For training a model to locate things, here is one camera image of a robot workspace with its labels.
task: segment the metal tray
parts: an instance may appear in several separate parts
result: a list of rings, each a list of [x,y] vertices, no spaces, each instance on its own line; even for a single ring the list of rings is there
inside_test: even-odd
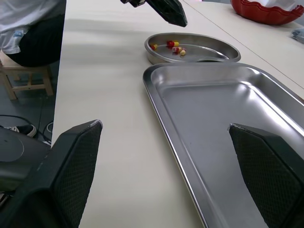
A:
[[[174,40],[186,48],[185,56],[176,55],[167,47],[167,41]],[[150,45],[157,44],[155,51]],[[174,62],[238,62],[239,51],[230,44],[208,36],[191,33],[161,33],[149,37],[144,44],[148,60],[152,64]]]
[[[227,129],[275,133],[304,158],[303,100],[240,63],[158,64],[143,80],[205,227],[267,228]]]

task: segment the red bowl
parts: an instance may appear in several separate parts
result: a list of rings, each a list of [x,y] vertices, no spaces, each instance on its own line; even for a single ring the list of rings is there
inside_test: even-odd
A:
[[[294,21],[304,13],[304,7],[298,5],[292,11],[280,7],[265,7],[259,2],[247,0],[230,0],[235,12],[242,17],[267,25],[283,25]]]

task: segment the gray floor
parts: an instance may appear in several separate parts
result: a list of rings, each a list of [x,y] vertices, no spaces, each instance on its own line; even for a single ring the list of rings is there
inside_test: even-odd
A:
[[[56,94],[59,62],[51,65],[52,86]],[[24,85],[27,82],[27,76],[21,76],[21,80],[11,83],[15,85]],[[33,83],[42,83],[42,77],[36,75],[33,77]],[[3,85],[0,86],[0,115],[17,115],[28,119],[41,132],[44,127],[54,119],[56,95],[47,96],[45,90],[20,91],[16,93],[17,100],[9,100]],[[0,125],[18,126],[27,124],[25,121],[12,117],[0,116]],[[45,131],[45,135],[51,138],[51,134]]]

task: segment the oval metal bowl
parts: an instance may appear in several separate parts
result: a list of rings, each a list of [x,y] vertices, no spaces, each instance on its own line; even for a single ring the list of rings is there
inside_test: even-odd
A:
[[[167,41],[173,40],[186,48],[186,55],[174,54],[167,47]],[[157,44],[153,51],[150,45]],[[204,35],[192,33],[161,33],[149,37],[144,44],[148,60],[152,64],[177,62],[238,62],[240,52],[230,44]]]

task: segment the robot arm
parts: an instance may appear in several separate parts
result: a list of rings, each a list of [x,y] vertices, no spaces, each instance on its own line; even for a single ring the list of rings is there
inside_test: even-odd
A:
[[[165,21],[173,25],[185,27],[188,22],[181,3],[178,0],[121,0],[138,7],[147,2]]]

